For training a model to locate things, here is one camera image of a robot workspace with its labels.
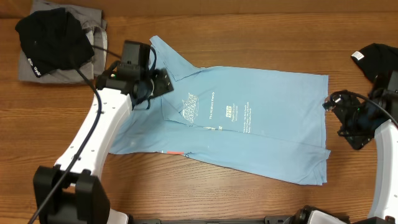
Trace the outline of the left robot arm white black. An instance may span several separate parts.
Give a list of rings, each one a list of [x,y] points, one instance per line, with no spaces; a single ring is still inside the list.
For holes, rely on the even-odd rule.
[[[113,210],[101,183],[109,150],[123,122],[139,100],[173,91],[165,69],[148,71],[142,78],[124,78],[107,71],[96,83],[91,108],[67,150],[53,167],[40,166],[34,178],[37,210],[30,222],[133,223],[132,215]]]

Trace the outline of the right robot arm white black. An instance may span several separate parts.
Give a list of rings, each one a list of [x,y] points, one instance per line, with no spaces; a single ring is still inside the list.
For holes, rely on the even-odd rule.
[[[342,96],[355,96],[373,105],[387,120],[376,128],[374,138],[377,146],[377,169],[374,197],[368,217],[359,222],[397,223],[397,120],[387,110],[369,98],[348,90],[336,91],[325,102],[326,110],[333,107],[345,107]],[[316,207],[304,206],[285,220],[285,223],[349,223],[348,216],[332,215]]]

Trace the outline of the light blue t-shirt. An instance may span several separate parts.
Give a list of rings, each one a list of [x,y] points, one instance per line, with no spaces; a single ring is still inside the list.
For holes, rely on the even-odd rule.
[[[111,153],[178,154],[294,184],[327,182],[328,76],[198,68],[160,37],[150,41],[174,90],[135,108]]]

